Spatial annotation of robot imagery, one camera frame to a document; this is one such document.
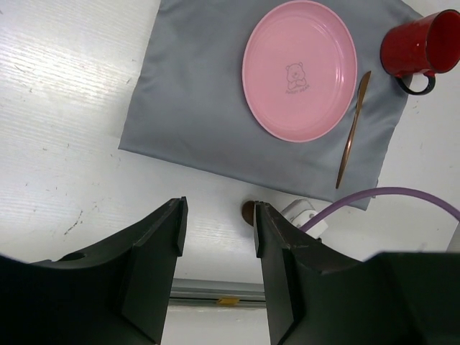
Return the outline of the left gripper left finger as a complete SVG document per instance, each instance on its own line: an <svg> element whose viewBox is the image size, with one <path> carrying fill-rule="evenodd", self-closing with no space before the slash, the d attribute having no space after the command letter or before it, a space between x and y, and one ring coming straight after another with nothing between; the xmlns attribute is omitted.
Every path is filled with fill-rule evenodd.
<svg viewBox="0 0 460 345"><path fill-rule="evenodd" d="M59 260L2 257L1 342L159 344L187 215L174 198Z"/></svg>

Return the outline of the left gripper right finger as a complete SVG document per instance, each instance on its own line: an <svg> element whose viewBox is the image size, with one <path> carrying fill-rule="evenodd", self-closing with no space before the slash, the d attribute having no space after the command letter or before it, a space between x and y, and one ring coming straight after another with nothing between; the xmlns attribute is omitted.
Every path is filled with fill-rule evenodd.
<svg viewBox="0 0 460 345"><path fill-rule="evenodd" d="M457 344L459 256L383 252L360 262L254 207L272 344Z"/></svg>

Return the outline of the copper spoon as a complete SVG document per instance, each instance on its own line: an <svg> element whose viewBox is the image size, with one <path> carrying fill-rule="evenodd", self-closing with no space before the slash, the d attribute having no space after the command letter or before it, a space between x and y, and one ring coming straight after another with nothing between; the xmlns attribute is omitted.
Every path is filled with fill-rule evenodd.
<svg viewBox="0 0 460 345"><path fill-rule="evenodd" d="M241 206L241 216L250 226L254 225L254 201L245 201Z"/></svg>

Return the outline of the grey cloth placemat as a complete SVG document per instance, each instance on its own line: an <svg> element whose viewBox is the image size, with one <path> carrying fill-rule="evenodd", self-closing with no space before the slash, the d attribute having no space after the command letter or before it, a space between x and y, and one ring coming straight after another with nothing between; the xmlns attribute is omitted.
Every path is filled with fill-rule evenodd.
<svg viewBox="0 0 460 345"><path fill-rule="evenodd" d="M329 1L357 42L358 68L371 72L364 131L336 183L353 109L323 139L293 144L256 122L241 67L249 32L271 0L160 3L121 135L122 150L273 190L334 202L374 188L407 95L382 69L391 28L419 17L403 1Z"/></svg>

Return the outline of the copper knife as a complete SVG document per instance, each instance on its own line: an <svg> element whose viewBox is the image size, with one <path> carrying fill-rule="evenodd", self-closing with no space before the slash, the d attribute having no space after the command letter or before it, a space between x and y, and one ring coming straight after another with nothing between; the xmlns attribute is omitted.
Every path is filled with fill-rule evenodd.
<svg viewBox="0 0 460 345"><path fill-rule="evenodd" d="M336 189L340 188L341 181L343 180L344 173L345 173L345 170L346 170L346 166L347 166L347 163L349 161L349 156L351 154L351 148L352 148L352 145L353 145L354 136L355 136L355 132L356 132L356 129L357 129L357 122L359 120L359 115L360 115L361 110L362 110L362 105L364 103L364 97L365 97L365 94L367 92L367 88L368 88L371 76L372 76L371 71L366 72L363 75L363 77L362 77L362 79L360 81L360 84L359 84L358 93L357 93L357 100L356 100L356 107L355 107L355 112L354 112L354 118L353 118L353 122L351 124L351 129L349 131L349 136L347 138L347 141L346 141L346 144L345 144L345 147L344 147L344 151L343 151L343 155L342 155L342 158L341 158L341 163L340 163L340 166L339 166L339 172L338 172L337 179L336 179L336 184L335 184Z"/></svg>

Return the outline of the pink plate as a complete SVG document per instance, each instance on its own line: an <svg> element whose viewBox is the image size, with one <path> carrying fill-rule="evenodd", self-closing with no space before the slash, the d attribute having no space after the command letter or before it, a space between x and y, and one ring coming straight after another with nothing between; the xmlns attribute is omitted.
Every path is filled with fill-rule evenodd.
<svg viewBox="0 0 460 345"><path fill-rule="evenodd" d="M309 142L344 117L357 84L357 52L342 19L315 1L269 11L247 42L244 96L257 122L287 142Z"/></svg>

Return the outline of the red enamel mug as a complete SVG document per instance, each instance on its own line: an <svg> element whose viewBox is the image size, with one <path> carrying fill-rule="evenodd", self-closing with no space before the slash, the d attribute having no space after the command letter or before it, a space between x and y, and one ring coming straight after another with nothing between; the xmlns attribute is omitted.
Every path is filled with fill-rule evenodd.
<svg viewBox="0 0 460 345"><path fill-rule="evenodd" d="M447 9L391 29L380 47L385 72L409 95L424 96L436 85L436 75L459 62L459 12ZM404 78L422 74L428 79L422 91L411 90Z"/></svg>

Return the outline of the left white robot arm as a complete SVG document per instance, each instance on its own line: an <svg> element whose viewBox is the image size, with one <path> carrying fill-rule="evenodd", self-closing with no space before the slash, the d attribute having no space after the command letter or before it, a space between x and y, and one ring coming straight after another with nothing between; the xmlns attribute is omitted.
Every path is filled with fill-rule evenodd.
<svg viewBox="0 0 460 345"><path fill-rule="evenodd" d="M457 344L459 255L384 252L360 262L320 238L320 213L248 202L272 344ZM188 204L57 261L1 258L3 344L159 344Z"/></svg>

